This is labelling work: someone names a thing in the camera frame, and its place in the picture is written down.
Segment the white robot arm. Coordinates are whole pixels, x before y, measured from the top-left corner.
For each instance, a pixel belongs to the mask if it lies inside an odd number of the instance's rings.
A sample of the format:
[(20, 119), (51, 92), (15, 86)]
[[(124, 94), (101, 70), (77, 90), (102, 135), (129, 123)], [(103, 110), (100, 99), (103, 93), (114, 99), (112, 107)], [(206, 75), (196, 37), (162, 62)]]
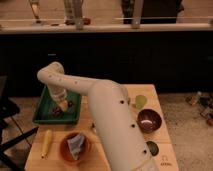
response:
[(57, 89), (85, 95), (111, 171), (159, 171), (144, 136), (128, 105), (128, 91), (107, 79), (71, 76), (59, 62), (40, 69), (37, 78), (50, 89), (55, 101), (63, 95)]

